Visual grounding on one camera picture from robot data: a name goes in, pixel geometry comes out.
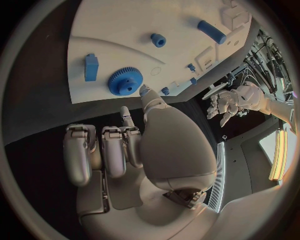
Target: small blue part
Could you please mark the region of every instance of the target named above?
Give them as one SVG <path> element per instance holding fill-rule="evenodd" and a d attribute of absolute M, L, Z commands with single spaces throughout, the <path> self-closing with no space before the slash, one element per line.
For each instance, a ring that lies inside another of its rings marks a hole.
<path fill-rule="evenodd" d="M 193 84 L 193 85 L 197 85 L 197 80 L 196 80 L 196 78 L 191 78 L 190 79 L 190 82 L 191 82 L 191 84 Z"/>
<path fill-rule="evenodd" d="M 195 66 L 193 65 L 193 64 L 189 64 L 189 65 L 187 65 L 187 67 L 189 68 L 189 70 L 191 70 L 192 72 L 195 72 L 195 70 L 196 70 L 196 68 L 195 68 Z"/>
<path fill-rule="evenodd" d="M 98 58 L 95 56 L 95 54 L 90 53 L 85 56 L 84 79 L 86 82 L 96 81 L 98 67 Z"/>
<path fill-rule="evenodd" d="M 170 91 L 169 91 L 169 89 L 168 89 L 167 87 L 164 87 L 164 88 L 161 90 L 161 92 L 162 92 L 165 96 L 167 96 L 167 95 L 170 94 Z"/>
<path fill-rule="evenodd" d="M 128 96 L 139 89 L 143 75 L 135 67 L 124 67 L 114 72 L 108 80 L 110 92 L 116 96 Z"/>
<path fill-rule="evenodd" d="M 161 48 L 163 47 L 167 40 L 164 36 L 160 35 L 160 34 L 156 34 L 156 33 L 153 33 L 151 35 L 151 39 L 152 39 L 152 43 L 155 45 L 155 47 L 157 48 Z"/>
<path fill-rule="evenodd" d="M 223 32 L 204 20 L 198 23 L 197 28 L 211 37 L 218 44 L 223 44 L 226 41 L 226 35 Z"/>

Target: robotic hand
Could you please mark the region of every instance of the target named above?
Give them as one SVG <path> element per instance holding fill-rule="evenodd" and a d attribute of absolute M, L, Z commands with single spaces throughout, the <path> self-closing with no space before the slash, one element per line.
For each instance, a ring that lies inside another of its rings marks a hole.
<path fill-rule="evenodd" d="M 271 112 L 267 110 L 268 99 L 265 98 L 264 92 L 252 82 L 246 81 L 245 84 L 236 90 L 221 90 L 213 94 L 210 97 L 211 106 L 207 109 L 207 118 L 224 114 L 220 121 L 220 126 L 223 127 L 232 116 L 243 109 L 270 114 Z"/>

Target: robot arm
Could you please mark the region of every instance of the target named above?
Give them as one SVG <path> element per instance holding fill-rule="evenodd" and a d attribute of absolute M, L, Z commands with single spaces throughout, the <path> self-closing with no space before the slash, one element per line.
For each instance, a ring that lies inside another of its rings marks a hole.
<path fill-rule="evenodd" d="M 294 109 L 291 106 L 266 97 L 263 91 L 252 82 L 246 81 L 245 84 L 236 90 L 221 90 L 213 94 L 210 97 L 211 106 L 207 109 L 207 118 L 211 119 L 217 114 L 224 114 L 220 121 L 220 126 L 223 127 L 238 111 L 249 109 L 267 115 L 272 114 L 288 123 L 296 132 Z"/>

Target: blue rectangular block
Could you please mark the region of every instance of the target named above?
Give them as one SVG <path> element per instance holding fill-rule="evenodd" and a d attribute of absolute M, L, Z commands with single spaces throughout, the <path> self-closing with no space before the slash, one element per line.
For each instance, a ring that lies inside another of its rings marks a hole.
<path fill-rule="evenodd" d="M 84 78 L 86 82 L 96 81 L 98 67 L 98 58 L 95 56 L 95 54 L 90 53 L 85 56 Z"/>

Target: white pegboard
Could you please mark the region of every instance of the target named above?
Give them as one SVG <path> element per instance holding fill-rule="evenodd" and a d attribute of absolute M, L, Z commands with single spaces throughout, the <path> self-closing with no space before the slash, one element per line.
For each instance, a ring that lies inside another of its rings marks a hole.
<path fill-rule="evenodd" d="M 72 103 L 138 97 L 138 91 L 129 96 L 109 91 L 109 77 L 124 67 L 137 68 L 143 82 L 157 92 L 168 87 L 169 96 L 177 96 L 191 85 L 191 78 L 200 78 L 245 44 L 251 16 L 231 31 L 222 19 L 229 8 L 222 0 L 83 0 L 68 45 Z M 201 20 L 227 35 L 226 42 L 218 45 L 199 31 Z M 165 46 L 153 45 L 153 33 L 166 38 Z M 98 58 L 99 68 L 96 81 L 85 82 L 84 60 L 90 53 Z M 199 76 L 187 68 L 190 63 Z"/>

